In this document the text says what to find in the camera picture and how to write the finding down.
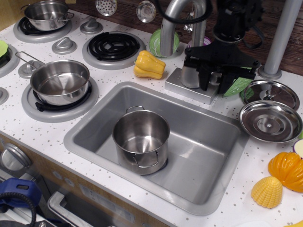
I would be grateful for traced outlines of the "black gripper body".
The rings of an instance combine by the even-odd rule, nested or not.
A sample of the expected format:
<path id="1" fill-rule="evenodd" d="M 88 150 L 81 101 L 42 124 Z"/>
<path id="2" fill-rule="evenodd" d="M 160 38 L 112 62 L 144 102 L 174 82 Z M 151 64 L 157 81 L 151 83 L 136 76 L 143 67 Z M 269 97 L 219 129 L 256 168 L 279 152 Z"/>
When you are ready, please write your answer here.
<path id="1" fill-rule="evenodd" d="M 186 48 L 185 55 L 184 66 L 196 71 L 204 66 L 207 70 L 237 78 L 254 79 L 255 71 L 261 65 L 260 61 L 242 52 L 237 43 L 228 44 L 218 40 L 209 45 Z"/>

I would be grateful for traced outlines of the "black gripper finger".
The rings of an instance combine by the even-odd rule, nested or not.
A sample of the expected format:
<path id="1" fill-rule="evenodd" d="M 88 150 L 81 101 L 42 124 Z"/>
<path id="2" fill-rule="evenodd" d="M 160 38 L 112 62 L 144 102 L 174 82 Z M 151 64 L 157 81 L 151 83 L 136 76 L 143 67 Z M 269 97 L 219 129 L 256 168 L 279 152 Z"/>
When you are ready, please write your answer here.
<path id="1" fill-rule="evenodd" d="M 234 83 L 234 80 L 237 78 L 235 73 L 223 73 L 221 75 L 219 88 L 218 88 L 218 94 L 225 94 L 228 89 L 232 86 Z"/>
<path id="2" fill-rule="evenodd" d="M 199 85 L 200 88 L 203 91 L 206 91 L 208 89 L 208 85 L 210 82 L 210 78 L 212 75 L 212 72 L 214 71 L 214 69 L 208 67 L 208 66 L 201 66 L 199 69 Z"/>

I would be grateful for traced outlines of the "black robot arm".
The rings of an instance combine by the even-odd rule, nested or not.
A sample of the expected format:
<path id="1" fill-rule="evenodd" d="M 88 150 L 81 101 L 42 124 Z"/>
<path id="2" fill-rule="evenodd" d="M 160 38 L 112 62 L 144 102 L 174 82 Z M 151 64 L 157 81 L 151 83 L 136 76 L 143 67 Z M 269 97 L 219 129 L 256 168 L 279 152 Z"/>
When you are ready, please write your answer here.
<path id="1" fill-rule="evenodd" d="M 245 33 L 261 20 L 264 9 L 259 0 L 217 1 L 217 22 L 213 28 L 214 41 L 209 45 L 189 47 L 181 83 L 188 88 L 208 89 L 212 76 L 221 77 L 219 94 L 232 95 L 237 80 L 251 82 L 260 62 L 238 48 Z"/>

